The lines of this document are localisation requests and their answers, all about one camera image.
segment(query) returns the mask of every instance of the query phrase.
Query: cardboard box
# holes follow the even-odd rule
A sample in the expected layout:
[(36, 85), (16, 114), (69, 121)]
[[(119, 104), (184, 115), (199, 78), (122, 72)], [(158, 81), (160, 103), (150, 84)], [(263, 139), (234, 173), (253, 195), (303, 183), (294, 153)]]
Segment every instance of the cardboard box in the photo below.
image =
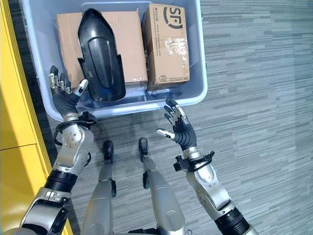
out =
[(164, 89), (189, 81), (184, 8), (151, 3), (142, 28), (148, 53), (148, 89)]
[[(114, 32), (117, 52), (122, 57), (126, 85), (147, 82), (139, 12), (102, 12), (102, 15)], [(66, 13), (56, 16), (62, 57), (72, 87), (84, 79), (77, 60), (83, 57), (77, 35), (81, 18), (82, 13)]]

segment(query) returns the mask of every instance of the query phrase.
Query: yellow panel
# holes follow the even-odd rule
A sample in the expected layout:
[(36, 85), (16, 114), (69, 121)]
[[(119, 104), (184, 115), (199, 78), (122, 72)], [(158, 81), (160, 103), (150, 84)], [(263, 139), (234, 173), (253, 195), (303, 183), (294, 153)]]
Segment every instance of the yellow panel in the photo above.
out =
[[(51, 165), (29, 94), (8, 1), (1, 0), (0, 4), (1, 88), (5, 88), (3, 93), (1, 90), (1, 149), (3, 149), (3, 141), (11, 145), (15, 143), (16, 145), (36, 143), (0, 151), (1, 229), (7, 230), (18, 226), (35, 193), (39, 187), (44, 185), (51, 171)], [(13, 98), (12, 100), (10, 97), (13, 94), (17, 95), (18, 99)], [(72, 234), (67, 221), (62, 235)]]
[(45, 176), (36, 145), (1, 150), (1, 230), (18, 227)]
[(1, 149), (36, 143), (8, 45), (1, 19)]

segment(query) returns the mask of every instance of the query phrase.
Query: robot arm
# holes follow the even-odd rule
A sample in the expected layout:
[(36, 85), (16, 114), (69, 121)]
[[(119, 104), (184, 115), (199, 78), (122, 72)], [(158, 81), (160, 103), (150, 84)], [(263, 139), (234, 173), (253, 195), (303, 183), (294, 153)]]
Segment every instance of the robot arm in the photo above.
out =
[(214, 152), (202, 156), (197, 148), (196, 133), (182, 108), (174, 101), (167, 100), (164, 116), (170, 121), (174, 132), (157, 129), (156, 132), (178, 143), (183, 150), (183, 158), (177, 156), (175, 170), (186, 171), (189, 184), (196, 191), (198, 200), (214, 220), (223, 235), (258, 235), (235, 207), (226, 189), (217, 179), (215, 169), (210, 164)]
[[(70, 82), (62, 73), (58, 76), (55, 66), (51, 67), (49, 83), (53, 102), (63, 117), (57, 126), (55, 142), (62, 146), (52, 171), (44, 187), (41, 187), (21, 221), (20, 228), (9, 230), (6, 234), (61, 234), (67, 219), (65, 204), (71, 199), (71, 190), (84, 166), (90, 161), (88, 148), (93, 142), (90, 126), (96, 123), (88, 112), (79, 116), (76, 104), (88, 85), (83, 80), (71, 92)], [(62, 143), (56, 140), (61, 132)]]

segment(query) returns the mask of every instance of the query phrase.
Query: gray carpet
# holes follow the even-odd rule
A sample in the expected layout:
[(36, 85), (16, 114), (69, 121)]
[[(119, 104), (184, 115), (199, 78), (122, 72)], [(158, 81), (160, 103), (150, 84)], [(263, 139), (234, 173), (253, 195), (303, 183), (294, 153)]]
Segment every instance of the gray carpet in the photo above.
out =
[[(31, 62), (22, 12), (10, 1), (23, 65), (51, 161), (58, 122), (47, 117)], [(186, 107), (203, 153), (246, 219), (262, 235), (313, 234), (313, 1), (202, 0), (208, 94)], [(172, 164), (180, 148), (154, 133), (169, 127), (163, 111), (104, 118), (92, 128), (92, 161), (73, 189), (70, 222), (79, 234), (102, 164), (104, 140), (115, 145), (114, 231), (155, 226), (141, 183), (137, 141), (173, 187), (194, 235), (220, 234), (185, 174)]]

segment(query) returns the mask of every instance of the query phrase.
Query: blue plastic bin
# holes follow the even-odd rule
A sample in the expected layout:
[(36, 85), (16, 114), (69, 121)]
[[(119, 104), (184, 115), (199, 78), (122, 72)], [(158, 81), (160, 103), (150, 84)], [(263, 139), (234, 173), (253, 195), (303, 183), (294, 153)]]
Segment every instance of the blue plastic bin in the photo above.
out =
[(122, 100), (112, 103), (92, 101), (89, 94), (86, 93), (79, 103), (79, 111), (88, 110), (97, 118), (102, 118), (160, 109), (164, 106), (165, 97), (175, 98), (183, 106), (196, 104), (204, 99), (207, 93), (207, 81), (200, 0), (23, 0), (22, 2), (45, 110), (52, 118), (62, 120), (53, 105), (47, 76), (52, 65), (58, 67), (59, 71), (66, 71), (61, 55), (56, 15), (83, 12), (91, 7), (100, 11), (135, 11), (139, 9), (141, 20), (150, 3), (184, 7), (190, 81), (181, 86), (157, 92), (147, 92), (143, 87), (127, 87), (126, 96)]

